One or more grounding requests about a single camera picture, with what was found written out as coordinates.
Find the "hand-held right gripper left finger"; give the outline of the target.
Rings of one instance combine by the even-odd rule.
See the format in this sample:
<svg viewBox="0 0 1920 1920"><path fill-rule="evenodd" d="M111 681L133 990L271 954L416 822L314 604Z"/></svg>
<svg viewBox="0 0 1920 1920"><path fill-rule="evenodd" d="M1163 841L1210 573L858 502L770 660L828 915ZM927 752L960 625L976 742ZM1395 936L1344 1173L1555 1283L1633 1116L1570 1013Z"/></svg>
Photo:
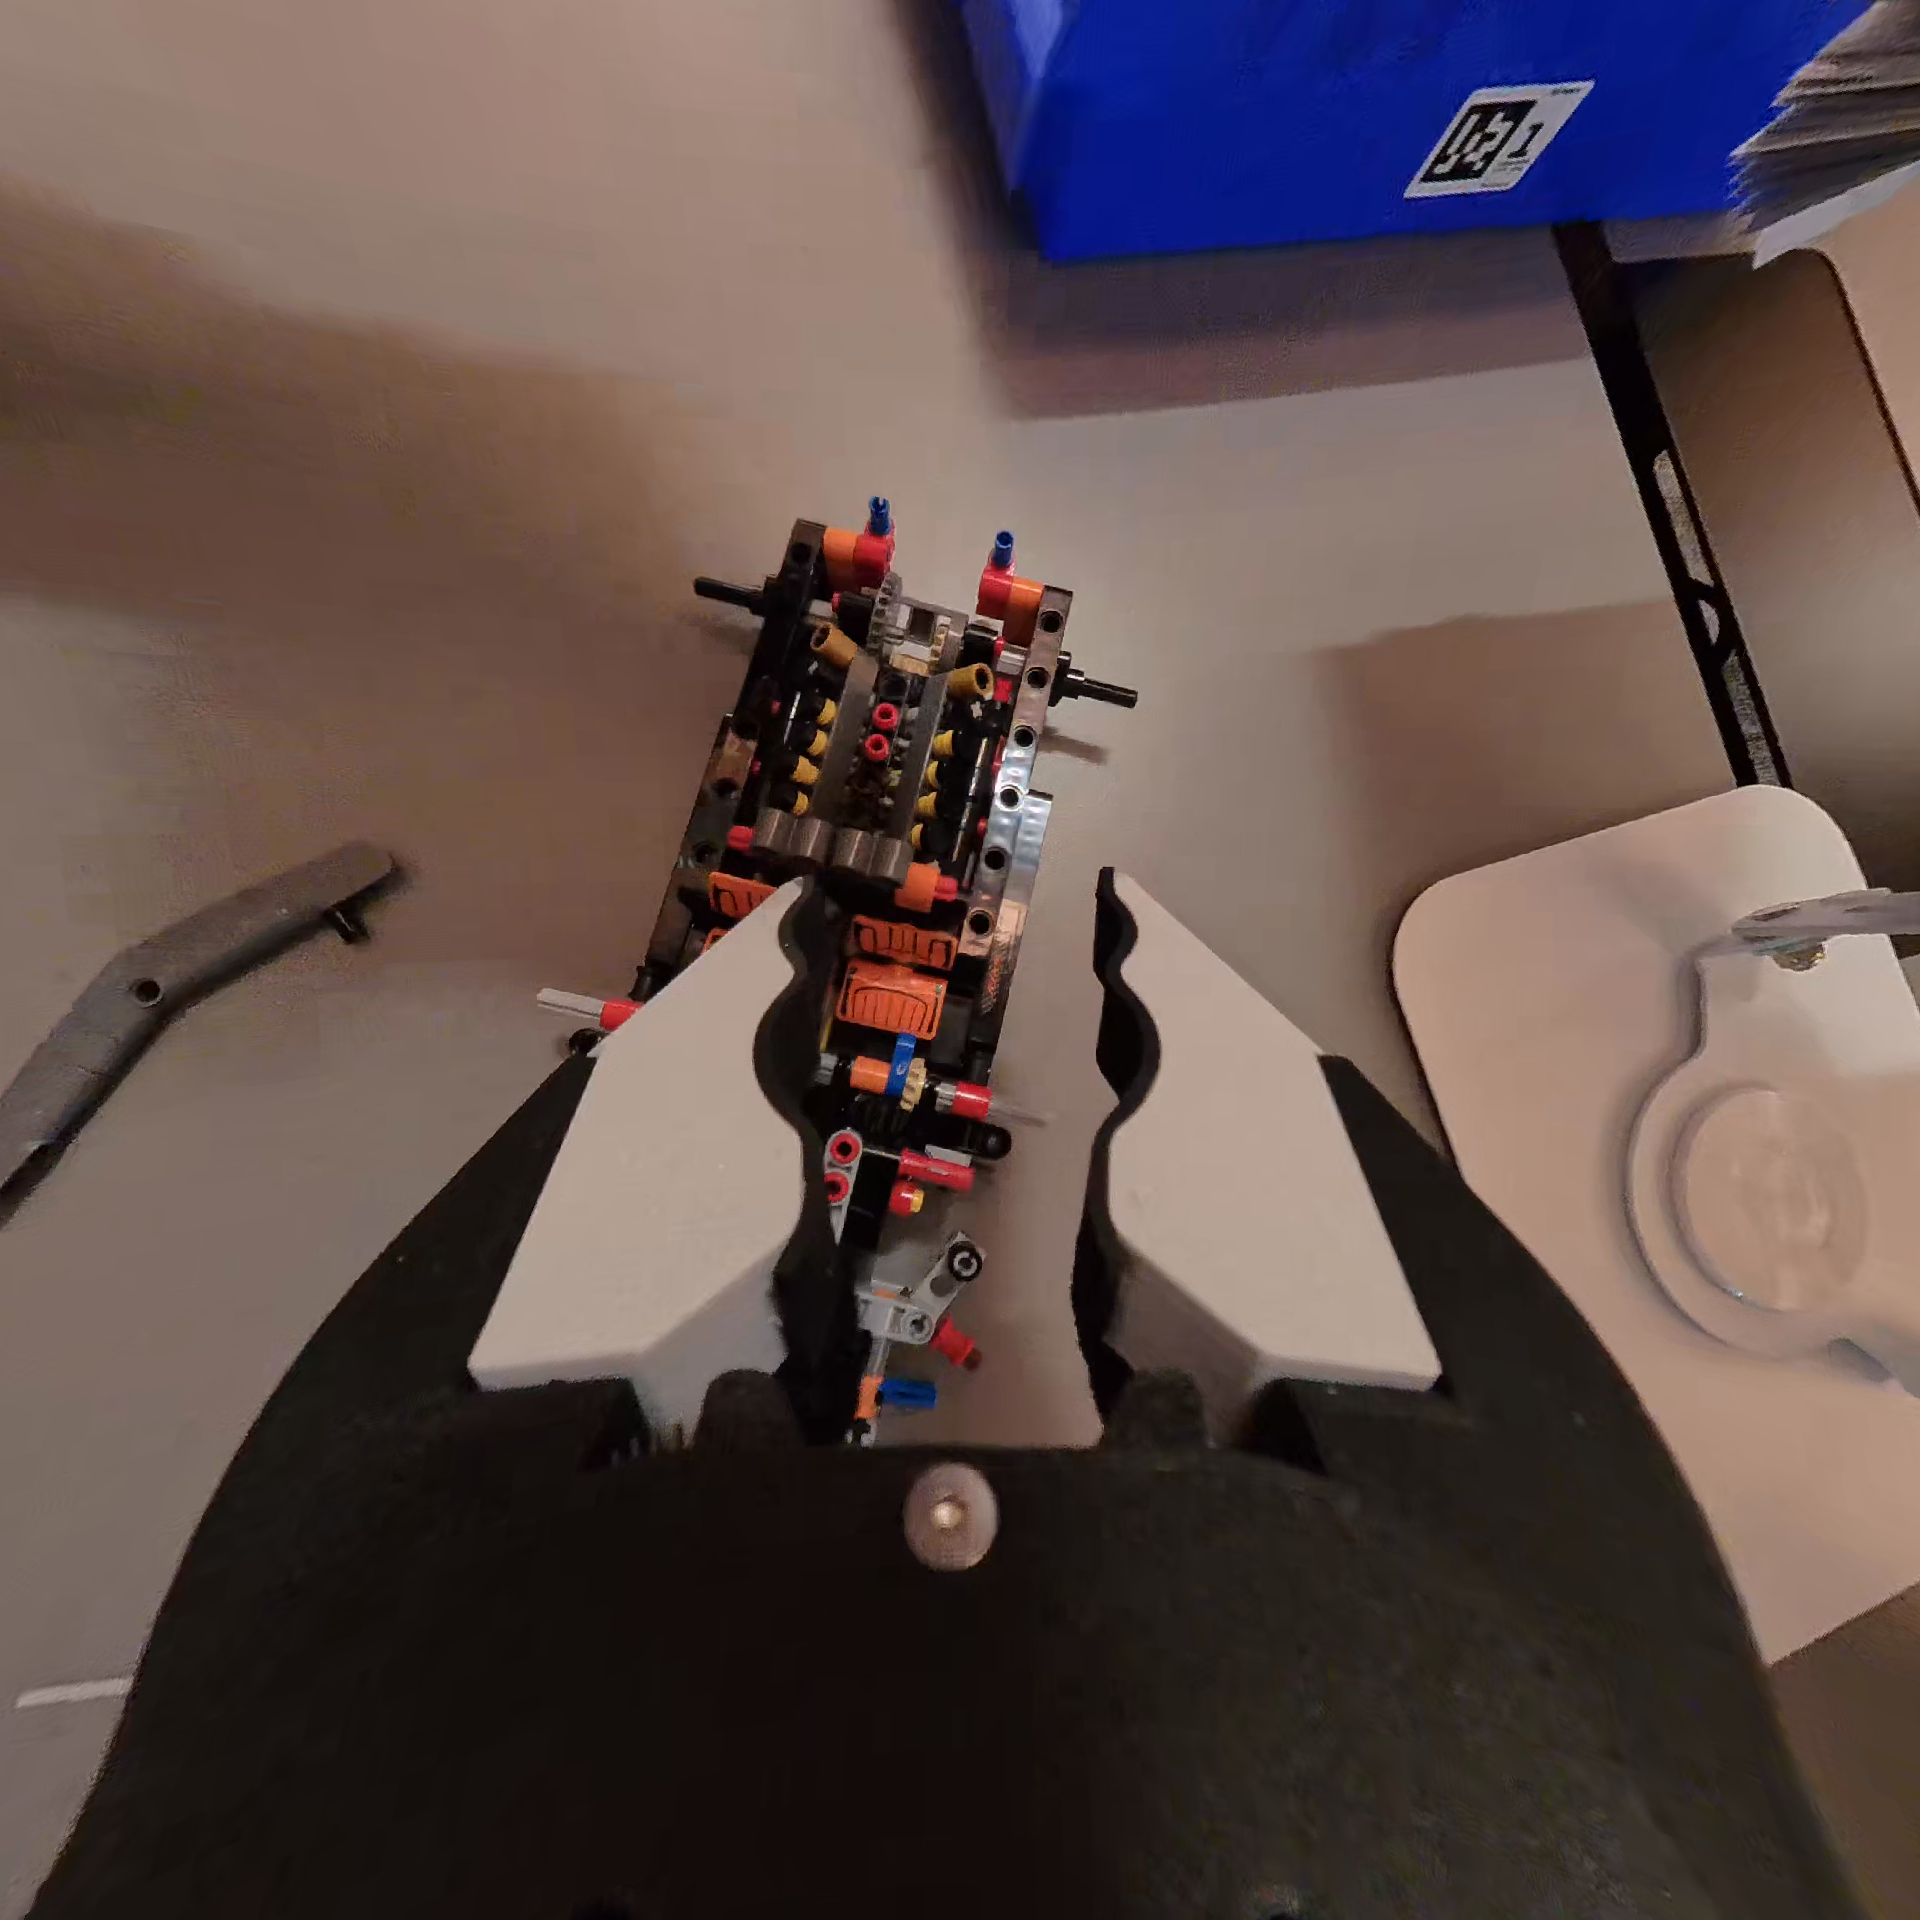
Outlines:
<svg viewBox="0 0 1920 1920"><path fill-rule="evenodd" d="M508 1274L469 1353L482 1390L627 1384L654 1431L710 1387L786 1356L777 1262L817 1165L757 1067L799 982L791 880L603 1040Z"/></svg>

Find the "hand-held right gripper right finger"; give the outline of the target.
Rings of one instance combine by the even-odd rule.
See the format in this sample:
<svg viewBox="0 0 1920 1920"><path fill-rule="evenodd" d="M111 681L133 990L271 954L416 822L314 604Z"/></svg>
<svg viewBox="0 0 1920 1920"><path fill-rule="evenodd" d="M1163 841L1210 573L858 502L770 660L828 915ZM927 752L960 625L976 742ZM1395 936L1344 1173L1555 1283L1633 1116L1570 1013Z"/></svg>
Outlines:
<svg viewBox="0 0 1920 1920"><path fill-rule="evenodd" d="M1096 1411L1185 1376L1237 1445L1277 1384L1425 1393L1441 1360L1327 1057L1154 899L1102 869L1096 1070L1113 1094L1076 1231L1071 1313Z"/></svg>

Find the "lego car chassis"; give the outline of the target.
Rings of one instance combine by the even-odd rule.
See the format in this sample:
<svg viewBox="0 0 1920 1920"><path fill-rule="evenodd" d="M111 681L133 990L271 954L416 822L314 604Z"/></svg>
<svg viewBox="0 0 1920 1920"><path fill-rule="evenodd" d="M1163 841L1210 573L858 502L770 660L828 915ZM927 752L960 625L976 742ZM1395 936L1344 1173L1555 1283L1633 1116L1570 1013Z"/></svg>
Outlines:
<svg viewBox="0 0 1920 1920"><path fill-rule="evenodd" d="M874 497L856 528L799 521L763 586L695 592L757 620L661 918L627 997L545 990L593 1060L781 884L816 880L835 931L812 991L804 1122L820 1148L847 1306L832 1350L794 1387L804 1424L876 1447L881 1418L936 1402L899 1360L972 1371L956 1298L986 1261L967 1214L984 1168L1046 1125L996 1083L996 1055L1052 795L1035 770L1054 706L1135 708L1067 643L1071 596L1019 571L995 538L972 607L927 603L898 571L898 516Z"/></svg>

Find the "grey lego panel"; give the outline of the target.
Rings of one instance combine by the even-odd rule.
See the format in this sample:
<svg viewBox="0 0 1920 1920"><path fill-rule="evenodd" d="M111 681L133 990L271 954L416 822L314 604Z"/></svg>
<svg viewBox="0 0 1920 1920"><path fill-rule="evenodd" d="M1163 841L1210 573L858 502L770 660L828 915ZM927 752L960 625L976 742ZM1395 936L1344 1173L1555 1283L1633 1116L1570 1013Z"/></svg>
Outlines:
<svg viewBox="0 0 1920 1920"><path fill-rule="evenodd" d="M47 1177L169 1020L325 928L348 945L365 942L364 902L398 875L390 852L343 844L115 955L5 1087L5 1213Z"/></svg>

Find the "white monitor stand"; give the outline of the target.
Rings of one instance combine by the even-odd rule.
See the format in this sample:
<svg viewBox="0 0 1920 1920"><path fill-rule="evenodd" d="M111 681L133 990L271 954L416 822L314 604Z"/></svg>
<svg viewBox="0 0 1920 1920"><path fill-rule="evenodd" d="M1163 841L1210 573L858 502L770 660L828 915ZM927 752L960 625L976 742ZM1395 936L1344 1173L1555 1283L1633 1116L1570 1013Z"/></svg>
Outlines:
<svg viewBox="0 0 1920 1920"><path fill-rule="evenodd" d="M1812 799L1433 886L1393 984L1469 1186L1661 1429L1778 1664L1916 1585L1916 991Z"/></svg>

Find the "blue storage bin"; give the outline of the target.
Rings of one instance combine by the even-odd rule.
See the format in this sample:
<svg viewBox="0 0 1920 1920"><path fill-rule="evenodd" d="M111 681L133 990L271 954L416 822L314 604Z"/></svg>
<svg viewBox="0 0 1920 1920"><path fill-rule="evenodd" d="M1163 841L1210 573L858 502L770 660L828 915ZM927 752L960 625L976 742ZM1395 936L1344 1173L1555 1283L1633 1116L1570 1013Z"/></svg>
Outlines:
<svg viewBox="0 0 1920 1920"><path fill-rule="evenodd" d="M1050 263L1729 205L1859 2L966 2Z"/></svg>

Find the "paper booklet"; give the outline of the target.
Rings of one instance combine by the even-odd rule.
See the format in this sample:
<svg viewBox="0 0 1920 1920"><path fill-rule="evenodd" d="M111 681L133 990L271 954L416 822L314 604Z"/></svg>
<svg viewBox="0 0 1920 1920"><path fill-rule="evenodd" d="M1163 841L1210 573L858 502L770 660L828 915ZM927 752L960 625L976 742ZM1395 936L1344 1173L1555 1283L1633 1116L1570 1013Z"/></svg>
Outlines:
<svg viewBox="0 0 1920 1920"><path fill-rule="evenodd" d="M1876 2L1778 94L1732 156L1755 267L1812 250L1917 172L1917 5Z"/></svg>

